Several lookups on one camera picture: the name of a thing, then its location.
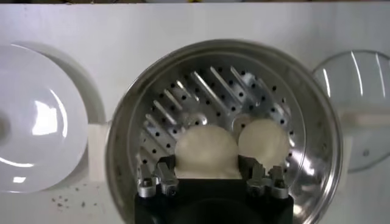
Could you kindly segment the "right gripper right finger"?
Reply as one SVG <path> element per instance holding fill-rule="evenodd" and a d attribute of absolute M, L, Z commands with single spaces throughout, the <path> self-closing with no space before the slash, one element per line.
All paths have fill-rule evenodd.
<path fill-rule="evenodd" d="M 266 169 L 255 158 L 239 156 L 239 172 L 246 180 L 248 192 L 254 197 L 268 195 L 284 200 L 289 197 L 288 186 L 284 180 L 284 168 L 273 166 Z"/>

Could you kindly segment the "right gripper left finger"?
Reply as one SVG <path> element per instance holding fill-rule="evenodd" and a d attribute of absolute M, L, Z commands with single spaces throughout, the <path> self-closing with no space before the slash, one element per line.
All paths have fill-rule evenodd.
<path fill-rule="evenodd" d="M 147 164 L 142 163 L 138 169 L 137 192 L 141 198 L 151 198 L 157 194 L 157 186 L 165 196 L 175 196 L 179 180 L 174 173 L 176 157 L 161 157 L 152 172 Z"/>

